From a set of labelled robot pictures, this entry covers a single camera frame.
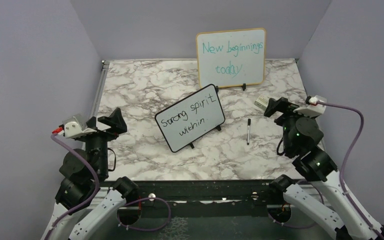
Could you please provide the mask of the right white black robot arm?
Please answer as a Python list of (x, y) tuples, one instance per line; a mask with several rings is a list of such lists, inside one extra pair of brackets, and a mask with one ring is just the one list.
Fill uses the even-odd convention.
[(323, 139), (317, 117), (324, 114), (329, 103), (325, 98), (309, 96), (306, 106), (287, 98), (269, 98), (264, 116), (280, 116), (275, 123), (282, 128), (279, 145), (282, 155), (292, 159), (296, 171), (312, 185), (328, 205), (307, 194), (298, 182), (281, 175), (270, 183), (269, 199), (285, 201), (310, 217), (334, 240), (384, 240), (384, 224), (379, 223), (363, 207), (344, 180), (344, 168), (319, 147)]

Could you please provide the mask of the yellow framed whiteboard with writing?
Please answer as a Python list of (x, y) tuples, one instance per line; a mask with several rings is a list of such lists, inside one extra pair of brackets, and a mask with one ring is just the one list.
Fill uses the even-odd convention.
[(199, 86), (218, 88), (259, 85), (266, 79), (264, 28), (248, 28), (196, 35)]

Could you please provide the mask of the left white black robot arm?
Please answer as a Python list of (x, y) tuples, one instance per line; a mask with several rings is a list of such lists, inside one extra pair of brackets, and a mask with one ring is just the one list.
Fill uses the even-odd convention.
[(128, 131), (120, 108), (109, 116), (83, 120), (76, 114), (52, 131), (51, 139), (65, 148), (59, 172), (63, 180), (55, 196), (52, 216), (43, 240), (88, 240), (99, 226), (125, 205), (139, 198), (139, 187), (128, 177), (120, 177), (104, 199), (84, 215), (109, 177), (108, 142)]

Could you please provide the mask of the black aluminium base frame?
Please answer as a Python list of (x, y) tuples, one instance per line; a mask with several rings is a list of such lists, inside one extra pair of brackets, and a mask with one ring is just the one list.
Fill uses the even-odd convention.
[(144, 192), (127, 177), (120, 178), (111, 186), (103, 200), (83, 219), (82, 211), (91, 203), (89, 196), (80, 206), (68, 208), (63, 202), (54, 206), (53, 221), (45, 240), (87, 240), (109, 217), (117, 216), (122, 207), (137, 205), (141, 211), (147, 201), (160, 201), (167, 206), (168, 217), (173, 210), (170, 202), (203, 201), (239, 201), (241, 204), (268, 206), (270, 204), (292, 204), (310, 217), (316, 225), (322, 227), (335, 240), (352, 240), (351, 231), (347, 229), (343, 217), (324, 205), (325, 197), (320, 200), (310, 196), (298, 183), (285, 175), (272, 181), (267, 186), (245, 190), (244, 185), (232, 186), (192, 181), (158, 181), (153, 184), (143, 182)]

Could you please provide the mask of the black framed whiteboard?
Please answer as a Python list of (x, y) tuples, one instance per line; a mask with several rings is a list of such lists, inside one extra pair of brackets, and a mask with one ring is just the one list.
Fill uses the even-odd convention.
[(155, 122), (171, 152), (176, 153), (226, 121), (218, 88), (209, 84), (156, 113)]

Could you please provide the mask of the white green eraser box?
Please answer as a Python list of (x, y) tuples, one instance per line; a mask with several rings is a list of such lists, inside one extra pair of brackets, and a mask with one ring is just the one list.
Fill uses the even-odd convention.
[(260, 95), (255, 101), (254, 105), (260, 108), (262, 111), (265, 111), (269, 105), (269, 97)]

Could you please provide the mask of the black white marker pen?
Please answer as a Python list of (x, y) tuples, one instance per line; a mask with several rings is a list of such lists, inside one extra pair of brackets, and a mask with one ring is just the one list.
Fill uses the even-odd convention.
[(250, 118), (247, 119), (247, 136), (246, 136), (246, 144), (250, 145), (250, 139), (251, 139), (251, 122), (252, 120)]

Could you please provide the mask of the black yellow-board stand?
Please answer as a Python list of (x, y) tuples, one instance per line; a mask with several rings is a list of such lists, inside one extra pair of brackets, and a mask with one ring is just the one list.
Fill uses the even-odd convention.
[(247, 84), (243, 83), (242, 85), (231, 85), (231, 86), (215, 86), (215, 91), (218, 93), (220, 90), (230, 90), (234, 88), (240, 88), (242, 91), (245, 91), (247, 89)]

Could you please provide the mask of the silver black whiteboard stand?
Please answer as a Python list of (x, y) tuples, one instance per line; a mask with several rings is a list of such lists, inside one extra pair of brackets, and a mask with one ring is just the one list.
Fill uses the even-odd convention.
[[(215, 128), (209, 130), (208, 132), (206, 132), (205, 134), (203, 134), (202, 136), (200, 136), (200, 137), (197, 138), (196, 140), (199, 140), (199, 139), (202, 139), (203, 137), (206, 137), (207, 135), (209, 135), (211, 132), (213, 132), (213, 131), (215, 131), (215, 130), (217, 130), (217, 131), (220, 132), (220, 131), (222, 130), (221, 125), (217, 125)], [(195, 148), (194, 141), (190, 142), (190, 143), (188, 144), (188, 146), (189, 146), (191, 149), (194, 149), (194, 148)]]

